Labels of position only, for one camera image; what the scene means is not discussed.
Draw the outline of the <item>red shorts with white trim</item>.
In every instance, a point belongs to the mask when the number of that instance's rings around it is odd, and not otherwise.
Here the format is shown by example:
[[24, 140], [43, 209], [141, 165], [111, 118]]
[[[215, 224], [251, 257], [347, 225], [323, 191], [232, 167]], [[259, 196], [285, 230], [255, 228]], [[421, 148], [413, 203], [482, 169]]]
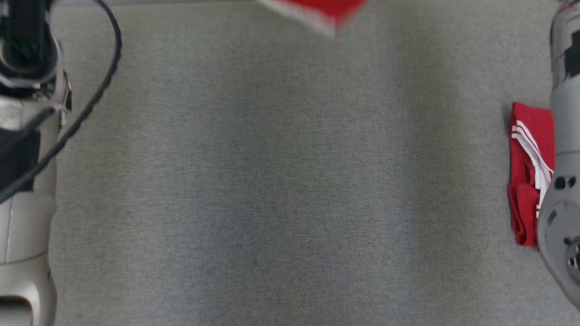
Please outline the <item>red shorts with white trim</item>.
[[369, 0], [256, 0], [270, 10], [297, 20], [325, 36], [336, 31]]

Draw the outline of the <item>red jersey with white sleeves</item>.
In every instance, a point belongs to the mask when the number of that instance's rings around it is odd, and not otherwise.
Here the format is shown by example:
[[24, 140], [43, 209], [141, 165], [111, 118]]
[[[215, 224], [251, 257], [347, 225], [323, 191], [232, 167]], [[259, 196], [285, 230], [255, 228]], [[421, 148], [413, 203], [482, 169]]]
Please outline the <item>red jersey with white sleeves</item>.
[[552, 113], [514, 102], [509, 123], [508, 196], [514, 238], [536, 247], [539, 211], [554, 175], [555, 130]]

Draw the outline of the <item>grey fabric sofa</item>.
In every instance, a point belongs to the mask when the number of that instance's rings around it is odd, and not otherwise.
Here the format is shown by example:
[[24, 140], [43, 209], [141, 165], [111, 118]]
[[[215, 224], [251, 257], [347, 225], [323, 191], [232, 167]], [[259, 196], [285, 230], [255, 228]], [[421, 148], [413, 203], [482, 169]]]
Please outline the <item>grey fabric sofa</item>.
[[58, 157], [56, 326], [580, 326], [510, 225], [555, 0], [107, 0], [122, 61]]

